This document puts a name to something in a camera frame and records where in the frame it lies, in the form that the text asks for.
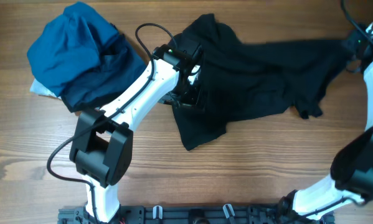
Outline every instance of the black cable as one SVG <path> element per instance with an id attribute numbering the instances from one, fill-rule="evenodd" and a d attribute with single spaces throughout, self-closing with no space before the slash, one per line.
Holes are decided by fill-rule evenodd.
<path id="1" fill-rule="evenodd" d="M 342 198 L 341 198 L 340 200 L 338 200 L 337 202 L 331 203 L 330 205 L 328 205 L 328 206 L 326 206 L 326 207 L 323 207 L 323 208 L 321 208 L 321 209 L 315 210 L 315 211 L 313 211 L 313 212 L 309 212 L 308 214 L 302 215 L 302 216 L 300 216 L 300 217 L 298 217 L 298 218 L 295 218 L 294 220 L 290 220 L 290 221 L 284 222 L 284 223 L 282 223 L 282 224 L 294 223 L 294 222 L 297 222 L 297 221 L 299 221 L 299 220 L 301 220 L 301 219 L 303 219 L 303 218 L 310 217 L 311 215 L 316 215 L 316 214 L 318 214 L 318 213 L 321 213 L 321 212 L 324 212 L 324 211 L 326 211 L 326 210 L 329 210 L 330 208 L 333 208 L 334 206 L 339 205 L 340 203 L 343 203 L 343 202 L 345 202 L 346 200 L 350 200 L 350 201 L 352 201 L 352 202 L 353 202 L 356 206 L 358 206 L 358 207 L 363 207 L 363 206 L 365 206 L 365 203 L 359 203 L 359 202 L 357 202 L 357 201 L 356 201 L 355 199 L 353 199 L 353 198 L 350 198 L 350 197 L 342 197 Z"/>
<path id="2" fill-rule="evenodd" d="M 346 7 L 345 7 L 345 3 L 344 3 L 344 0 L 340 0 L 340 5 L 341 5 L 341 9 L 342 11 L 344 12 L 344 15 L 346 17 L 346 19 L 352 24 L 354 25 L 354 27 L 361 33 L 363 34 L 364 37 L 366 37 L 366 39 L 373 45 L 373 39 L 372 37 L 369 36 L 368 33 L 366 33 L 366 31 L 363 31 L 358 23 L 355 22 L 355 20 L 349 15 L 349 13 L 347 12 L 346 10 Z"/>
<path id="3" fill-rule="evenodd" d="M 141 92 L 149 85 L 150 81 L 153 80 L 153 76 L 154 76 L 154 69 L 155 69 L 155 65 L 154 65 L 154 60 L 153 60 L 153 56 L 151 55 L 150 51 L 148 50 L 148 48 L 143 44 L 143 42 L 141 41 L 141 39 L 139 38 L 138 36 L 138 31 L 140 30 L 140 28 L 144 27 L 144 26 L 155 26 L 155 27 L 158 27 L 158 28 L 161 28 L 162 30 L 164 30 L 165 32 L 167 32 L 167 34 L 171 37 L 171 40 L 174 42 L 174 45 L 175 45 L 175 48 L 177 48 L 177 43 L 174 39 L 174 36 L 167 30 L 165 29 L 163 26 L 161 25 L 158 25 L 158 24 L 153 24 L 153 23 L 146 23 L 146 24 L 142 24 L 140 25 L 138 28 L 136 28 L 135 30 L 135 37 L 136 37 L 136 40 L 139 42 L 139 44 L 142 46 L 143 50 L 148 54 L 148 57 L 150 59 L 150 62 L 151 62 L 151 73 L 150 73 L 150 76 L 148 77 L 148 80 L 146 81 L 146 83 L 142 86 L 142 88 L 137 92 L 135 93 L 135 95 L 133 95 L 123 106 L 121 106 L 120 108 L 118 108 L 116 110 L 116 112 L 114 112 L 112 115 L 110 115 L 109 117 L 107 117 L 106 119 L 104 119 L 103 121 L 100 121 L 98 122 L 97 124 L 94 124 L 93 126 L 90 126 L 89 128 L 86 128 L 84 129 L 83 131 L 80 131 L 77 135 L 74 135 L 72 136 L 71 138 L 69 138 L 68 140 L 64 141 L 60 146 L 58 146 L 53 152 L 52 154 L 49 156 L 48 158 L 48 161 L 47 161 L 47 170 L 48 172 L 60 179 L 60 180 L 66 180 L 66 181 L 71 181 L 71 182 L 78 182 L 78 183 L 84 183 L 84 184 L 87 184 L 90 188 L 90 191 L 91 191 L 91 198 L 92 198 L 92 210 L 93 210 L 93 216 L 94 216 L 94 219 L 95 219 L 95 223 L 96 224 L 100 224 L 99 222 L 99 219 L 98 219 L 98 215 L 97 215 L 97 211 L 96 211 L 96 202 L 95 202 L 95 191 L 93 190 L 94 186 L 91 182 L 89 181 L 86 181 L 86 180 L 83 180 L 83 179 L 75 179 L 75 178 L 70 178 L 70 177 L 64 177 L 64 176 L 61 176 L 61 175 L 58 175 L 56 174 L 53 170 L 52 170 L 52 161 L 54 159 L 54 157 L 59 153 L 60 150 L 62 150 L 68 143 L 74 141 L 75 139 L 78 139 L 79 137 L 81 137 L 82 135 L 84 135 L 85 133 L 89 132 L 89 131 L 92 131 L 98 127 L 100 127 L 101 125 L 107 123 L 108 121 L 110 121 L 112 118 L 114 118 L 115 116 L 117 116 L 118 114 L 120 114 L 121 112 L 123 112 L 123 110 L 133 101 L 135 100 L 136 97 L 138 97 Z"/>

